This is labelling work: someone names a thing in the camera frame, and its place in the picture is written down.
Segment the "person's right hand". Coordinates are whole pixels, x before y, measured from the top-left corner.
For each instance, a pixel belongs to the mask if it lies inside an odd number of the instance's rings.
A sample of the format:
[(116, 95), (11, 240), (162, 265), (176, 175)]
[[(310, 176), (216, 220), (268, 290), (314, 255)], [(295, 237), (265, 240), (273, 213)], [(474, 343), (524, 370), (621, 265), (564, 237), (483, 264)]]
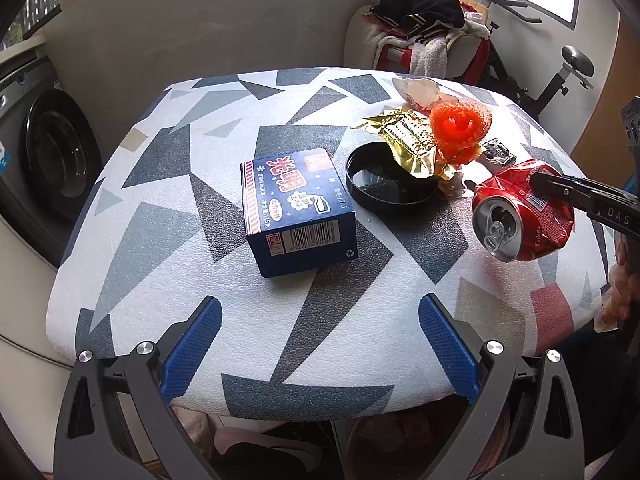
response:
[(597, 333), (610, 332), (616, 329), (619, 322), (627, 321), (632, 304), (639, 301), (639, 273), (628, 271), (628, 248), (622, 236), (616, 238), (616, 263), (608, 274), (611, 287), (604, 294), (602, 309), (593, 323)]

